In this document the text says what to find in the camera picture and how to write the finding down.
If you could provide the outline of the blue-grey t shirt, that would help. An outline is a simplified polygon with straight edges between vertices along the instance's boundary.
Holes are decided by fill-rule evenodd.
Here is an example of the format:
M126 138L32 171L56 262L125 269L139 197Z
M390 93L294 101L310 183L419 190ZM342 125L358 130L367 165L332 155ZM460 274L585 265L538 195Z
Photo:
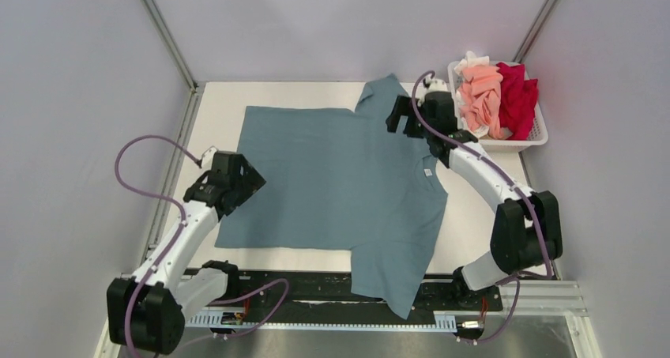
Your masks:
M407 318L447 194L426 143L386 129L404 94L390 74L352 110L248 107L238 150L265 184L221 220L216 247L347 250L352 293Z

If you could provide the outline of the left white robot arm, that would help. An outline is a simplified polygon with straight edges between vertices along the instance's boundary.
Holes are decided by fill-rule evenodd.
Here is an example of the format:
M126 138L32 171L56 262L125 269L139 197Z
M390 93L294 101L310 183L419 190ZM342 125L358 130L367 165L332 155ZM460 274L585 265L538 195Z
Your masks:
M191 279L186 269L205 237L265 185L241 153L210 150L205 170L176 205L179 216L167 235L135 271L107 288L112 342L129 351L168 355L181 341L186 321L217 300L235 304L242 294L239 269L207 261Z

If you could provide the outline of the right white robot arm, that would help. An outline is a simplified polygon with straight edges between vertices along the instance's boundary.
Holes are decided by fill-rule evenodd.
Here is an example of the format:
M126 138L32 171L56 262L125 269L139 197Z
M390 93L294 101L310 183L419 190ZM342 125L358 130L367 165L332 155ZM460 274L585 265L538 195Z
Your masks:
M556 196L513 179L471 132L458 128L449 92L430 92L420 100L397 96L386 119L390 133L397 131L401 117L407 119L403 133L424 139L431 155L465 179L495 213L488 252L456 271L454 303L471 308L481 301L483 289L530 267L543 265L552 277L551 263L563 254Z

